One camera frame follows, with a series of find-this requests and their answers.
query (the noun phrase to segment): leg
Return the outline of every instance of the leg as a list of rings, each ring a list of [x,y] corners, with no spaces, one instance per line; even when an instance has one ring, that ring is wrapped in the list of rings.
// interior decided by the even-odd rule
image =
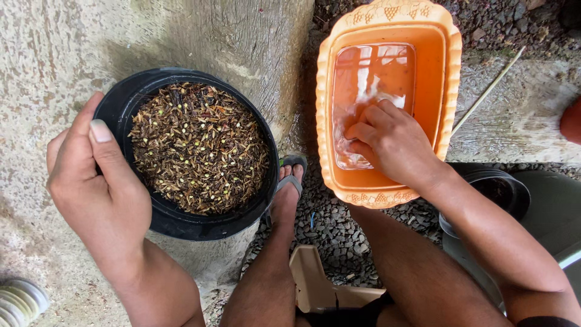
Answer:
[[[381,281],[412,325],[510,326],[460,265],[430,241],[380,211],[349,210],[367,236]]]
[[[280,179],[290,174],[291,167],[285,166]],[[301,181],[303,167],[295,165],[292,174]],[[292,183],[274,196],[270,238],[228,300],[220,326],[295,325],[295,281],[289,268],[289,249],[295,238],[298,200],[299,193]]]

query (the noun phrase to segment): water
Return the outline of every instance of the water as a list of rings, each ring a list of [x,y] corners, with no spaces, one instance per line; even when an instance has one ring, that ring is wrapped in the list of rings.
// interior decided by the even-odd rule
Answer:
[[[375,43],[346,47],[335,63],[332,94],[335,161],[342,169],[371,169],[359,154],[349,151],[345,139],[363,109],[388,99],[413,114],[415,49],[406,43]]]

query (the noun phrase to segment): flip-flop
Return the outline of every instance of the flip-flop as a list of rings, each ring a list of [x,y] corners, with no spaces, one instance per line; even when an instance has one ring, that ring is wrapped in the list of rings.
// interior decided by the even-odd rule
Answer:
[[[289,165],[292,167],[294,167],[295,165],[301,165],[303,167],[303,177],[302,180],[304,180],[304,176],[307,173],[307,158],[304,155],[296,155],[296,154],[290,154],[290,155],[286,155],[284,156],[280,162],[279,162],[279,166],[283,167]],[[276,192],[278,192],[278,190],[280,190],[284,185],[286,185],[287,183],[292,183],[296,190],[299,192],[299,199],[300,196],[303,194],[303,186],[300,184],[299,179],[297,179],[291,171],[291,174],[288,176],[285,176],[283,179],[281,179],[280,181],[278,181],[278,185],[277,185],[277,190]],[[266,212],[266,225],[268,227],[272,226],[272,221],[270,220],[270,207],[268,208],[267,212]]]

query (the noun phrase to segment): gravel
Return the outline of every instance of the gravel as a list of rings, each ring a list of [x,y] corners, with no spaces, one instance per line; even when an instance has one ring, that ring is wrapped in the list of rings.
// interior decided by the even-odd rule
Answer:
[[[485,166],[515,173],[524,170],[549,170],[581,180],[581,168],[561,163],[484,163]],[[317,246],[327,278],[336,285],[382,288],[377,270],[372,260],[369,242],[359,225],[351,219],[343,201],[335,197],[322,181],[318,158],[309,158],[309,168],[303,180],[303,195],[297,206],[295,238],[289,254],[297,244]],[[442,229],[438,224],[437,210],[422,198],[393,208],[383,209],[395,220],[441,248]],[[310,217],[314,214],[313,228]],[[241,276],[254,261],[270,229],[264,220],[254,236],[242,266]],[[208,326],[216,326],[220,321],[223,305],[229,294],[221,293],[205,312]]]
[[[523,45],[526,58],[578,56],[581,30],[559,17],[567,0],[433,0],[451,14],[462,33],[464,50],[500,51],[511,55]],[[369,0],[316,0],[313,23],[329,33],[344,14]]]

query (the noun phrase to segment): black plastic pot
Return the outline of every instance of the black plastic pot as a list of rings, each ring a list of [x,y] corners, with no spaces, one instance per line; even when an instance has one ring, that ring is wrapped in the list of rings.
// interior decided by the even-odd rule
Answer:
[[[179,82],[203,83],[217,87],[230,93],[244,104],[255,116],[260,126],[265,142],[268,145],[270,164],[264,176],[264,183],[256,198],[240,211],[224,215],[203,216],[190,214],[180,209],[175,203],[165,199],[161,194],[154,193],[148,188],[151,195],[153,215],[150,229],[155,232],[192,241],[221,240],[237,234],[257,221],[270,205],[278,184],[278,152],[277,146],[268,128],[268,124],[250,101],[239,91],[220,79],[182,68],[158,68],[134,74],[117,83],[105,95],[95,111],[94,118],[105,121],[115,135],[125,159],[135,174],[143,181],[141,173],[133,163],[133,148],[128,134],[132,128],[132,116],[151,97],[156,95],[159,88]]]
[[[488,199],[520,221],[530,206],[530,193],[516,178],[499,169],[481,163],[451,163],[456,172]],[[458,238],[452,226],[440,213],[440,226],[450,236]]]

